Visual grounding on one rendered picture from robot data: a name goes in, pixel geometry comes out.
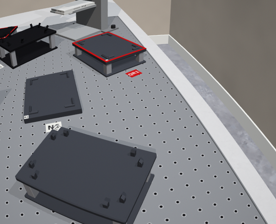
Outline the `grey shelf rack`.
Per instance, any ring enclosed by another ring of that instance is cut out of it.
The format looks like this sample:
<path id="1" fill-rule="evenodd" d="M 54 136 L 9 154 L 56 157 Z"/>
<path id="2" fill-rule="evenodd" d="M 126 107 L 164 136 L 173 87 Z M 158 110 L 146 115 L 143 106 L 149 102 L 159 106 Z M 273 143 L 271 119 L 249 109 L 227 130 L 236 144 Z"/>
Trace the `grey shelf rack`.
<path id="1" fill-rule="evenodd" d="M 74 10 L 76 24 L 56 31 L 55 35 L 79 41 L 108 29 L 108 0 L 85 0 L 95 2 L 95 5 Z"/>

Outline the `white well plate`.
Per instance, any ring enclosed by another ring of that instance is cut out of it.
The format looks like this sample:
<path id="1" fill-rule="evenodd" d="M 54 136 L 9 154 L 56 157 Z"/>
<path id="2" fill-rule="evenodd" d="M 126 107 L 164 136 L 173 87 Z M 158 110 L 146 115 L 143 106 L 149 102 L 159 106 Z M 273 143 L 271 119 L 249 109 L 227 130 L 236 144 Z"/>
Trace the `white well plate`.
<path id="1" fill-rule="evenodd" d="M 91 5 L 95 5 L 95 2 L 91 1 L 85 1 L 85 0 L 77 0 L 73 1 L 67 4 L 63 4 L 60 6 L 56 6 L 51 8 L 51 13 L 61 14 L 61 15 L 67 15 L 72 13 L 74 10 L 78 10 L 84 7 L 88 7 Z"/>

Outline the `black two-tier stand with grey legs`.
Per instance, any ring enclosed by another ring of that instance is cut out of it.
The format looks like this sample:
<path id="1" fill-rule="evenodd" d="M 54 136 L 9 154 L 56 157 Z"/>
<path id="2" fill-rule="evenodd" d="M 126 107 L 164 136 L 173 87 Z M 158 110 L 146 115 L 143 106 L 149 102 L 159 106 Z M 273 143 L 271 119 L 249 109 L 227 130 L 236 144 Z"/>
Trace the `black two-tier stand with grey legs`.
<path id="1" fill-rule="evenodd" d="M 32 26 L 21 32 L 0 40 L 0 60 L 12 69 L 15 69 L 37 57 L 57 49 L 55 46 L 55 30 L 46 27 Z M 42 38 L 49 36 L 49 43 Z M 5 54 L 5 50 L 9 53 Z"/>

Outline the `dark grey plate on raised base with corner posts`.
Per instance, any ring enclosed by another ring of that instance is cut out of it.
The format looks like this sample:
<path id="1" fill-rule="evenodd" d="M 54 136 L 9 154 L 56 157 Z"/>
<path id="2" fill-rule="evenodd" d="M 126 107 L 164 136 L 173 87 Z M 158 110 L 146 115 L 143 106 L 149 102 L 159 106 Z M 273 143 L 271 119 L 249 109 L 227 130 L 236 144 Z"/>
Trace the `dark grey plate on raised base with corner posts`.
<path id="1" fill-rule="evenodd" d="M 157 154 L 54 126 L 15 178 L 25 198 L 82 224 L 133 224 Z"/>

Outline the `grey perforated work table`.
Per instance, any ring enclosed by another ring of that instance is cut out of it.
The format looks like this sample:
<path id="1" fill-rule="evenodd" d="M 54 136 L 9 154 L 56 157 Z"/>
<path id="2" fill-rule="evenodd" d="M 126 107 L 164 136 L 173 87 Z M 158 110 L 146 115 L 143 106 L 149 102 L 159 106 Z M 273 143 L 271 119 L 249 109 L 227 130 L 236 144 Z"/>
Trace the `grey perforated work table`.
<path id="1" fill-rule="evenodd" d="M 105 77 L 73 56 L 75 41 L 0 69 L 0 224 L 82 224 L 27 198 L 15 176 L 46 124 L 157 154 L 133 224 L 268 224 L 189 103 L 146 50 L 146 63 Z M 26 79 L 73 70 L 81 114 L 24 123 Z M 126 73 L 142 74 L 130 77 Z"/>

